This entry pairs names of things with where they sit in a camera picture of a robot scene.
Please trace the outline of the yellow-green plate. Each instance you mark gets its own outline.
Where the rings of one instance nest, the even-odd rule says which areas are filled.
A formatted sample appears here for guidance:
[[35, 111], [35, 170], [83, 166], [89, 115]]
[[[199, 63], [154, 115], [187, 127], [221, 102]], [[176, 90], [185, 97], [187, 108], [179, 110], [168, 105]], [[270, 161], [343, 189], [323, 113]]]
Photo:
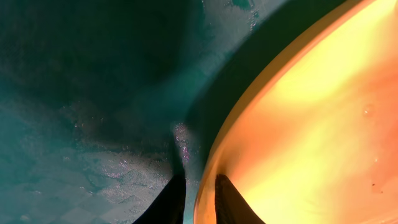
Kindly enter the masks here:
[[[252, 214], [226, 192], [227, 177]], [[194, 223], [397, 222], [397, 1], [347, 1], [250, 84], [210, 151]]]

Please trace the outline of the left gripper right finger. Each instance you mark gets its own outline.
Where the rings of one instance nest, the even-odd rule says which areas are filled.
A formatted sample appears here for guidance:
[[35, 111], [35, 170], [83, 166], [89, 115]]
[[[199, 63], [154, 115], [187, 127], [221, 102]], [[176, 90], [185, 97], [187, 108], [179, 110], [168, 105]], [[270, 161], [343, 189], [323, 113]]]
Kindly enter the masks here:
[[217, 224], [265, 224], [223, 174], [215, 179], [215, 213]]

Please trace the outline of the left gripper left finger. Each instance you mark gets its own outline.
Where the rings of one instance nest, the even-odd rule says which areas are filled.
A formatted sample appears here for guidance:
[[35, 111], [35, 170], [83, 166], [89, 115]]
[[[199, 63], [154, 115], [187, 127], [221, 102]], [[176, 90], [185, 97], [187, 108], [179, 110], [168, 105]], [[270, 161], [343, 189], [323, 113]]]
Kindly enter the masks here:
[[186, 199], [186, 179], [174, 175], [149, 208], [132, 224], [182, 224]]

